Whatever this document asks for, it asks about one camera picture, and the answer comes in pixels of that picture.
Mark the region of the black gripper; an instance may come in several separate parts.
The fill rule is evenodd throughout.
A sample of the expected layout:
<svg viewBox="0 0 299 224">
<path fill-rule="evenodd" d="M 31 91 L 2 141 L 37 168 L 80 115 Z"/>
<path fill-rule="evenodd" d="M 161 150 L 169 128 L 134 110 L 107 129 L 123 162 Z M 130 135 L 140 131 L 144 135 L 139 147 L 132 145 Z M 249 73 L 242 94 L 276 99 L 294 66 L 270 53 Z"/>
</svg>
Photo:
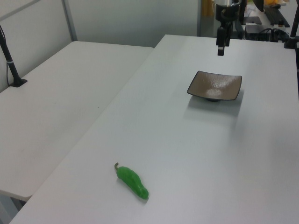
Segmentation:
<svg viewBox="0 0 299 224">
<path fill-rule="evenodd" d="M 220 22 L 217 29 L 216 45 L 218 56 L 224 56 L 225 46 L 229 46 L 231 37 L 231 23 L 239 18 L 240 3 L 216 4 L 215 19 Z"/>
</svg>

